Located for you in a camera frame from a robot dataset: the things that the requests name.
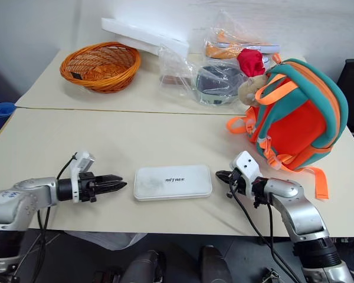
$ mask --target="plush toy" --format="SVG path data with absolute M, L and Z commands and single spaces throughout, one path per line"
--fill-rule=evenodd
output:
M 266 85 L 266 75 L 256 75 L 243 82 L 238 88 L 238 97 L 245 105 L 258 107 L 259 103 L 255 100 L 254 96 L 257 90 Z

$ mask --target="orange wicker basket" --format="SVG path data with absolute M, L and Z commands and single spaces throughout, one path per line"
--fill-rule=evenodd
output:
M 138 50 L 119 42 L 91 45 L 69 55 L 60 66 L 68 81 L 100 93 L 127 87 L 140 66 Z

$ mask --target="white table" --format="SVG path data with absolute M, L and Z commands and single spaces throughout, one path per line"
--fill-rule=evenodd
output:
M 330 199 L 314 198 L 310 173 L 277 172 L 266 165 L 245 135 L 227 132 L 232 116 L 124 113 L 116 111 L 17 109 L 0 133 L 0 190 L 32 177 L 56 176 L 77 150 L 96 157 L 95 175 L 116 174 L 128 185 L 98 195 L 96 203 L 61 202 L 52 209 L 50 229 L 112 232 L 255 235 L 244 214 L 216 177 L 248 150 L 266 177 L 293 179 L 322 214 L 332 236 L 354 236 L 354 139 L 344 131 L 333 151 L 314 165 L 324 169 Z M 206 164 L 213 193 L 208 198 L 138 202 L 133 197 L 135 172 L 145 166 Z M 265 207 L 257 210 L 241 198 L 262 233 L 268 235 Z M 279 213 L 275 235 L 286 236 Z M 36 228 L 34 220 L 31 227 Z
M 208 107 L 179 96 L 179 91 L 160 91 L 158 57 L 150 53 L 141 53 L 142 65 L 124 90 L 113 94 L 90 91 L 60 75 L 60 65 L 69 53 L 60 51 L 56 55 L 17 101 L 17 107 L 196 114 L 244 114 L 248 108 L 239 101 L 236 105 Z

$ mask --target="orange backpack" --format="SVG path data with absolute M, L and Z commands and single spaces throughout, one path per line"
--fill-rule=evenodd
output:
M 248 133 L 258 152 L 275 169 L 316 175 L 316 198 L 328 199 L 324 172 L 307 165 L 329 154 L 346 127 L 348 103 L 340 88 L 325 74 L 297 59 L 278 63 L 266 72 L 267 84 L 255 94 L 261 104 L 246 117 L 227 123 L 234 134 Z M 234 127 L 239 120 L 243 127 Z

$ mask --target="plastic bag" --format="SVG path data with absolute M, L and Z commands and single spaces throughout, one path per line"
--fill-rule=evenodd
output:
M 143 239 L 147 233 L 121 233 L 121 232 L 85 232 L 65 231 L 65 233 L 80 239 L 95 243 L 111 251 L 126 249 Z
M 159 65 L 163 93 L 187 96 L 210 106 L 232 103 L 247 79 L 237 60 L 190 62 L 166 47 L 159 51 Z
M 237 58 L 244 48 L 254 49 L 263 54 L 263 63 L 265 68 L 268 68 L 271 55 L 279 52 L 280 46 L 262 42 L 259 37 L 247 32 L 227 12 L 222 10 L 214 25 L 208 30 L 203 54 L 208 60 L 210 58 L 232 59 Z

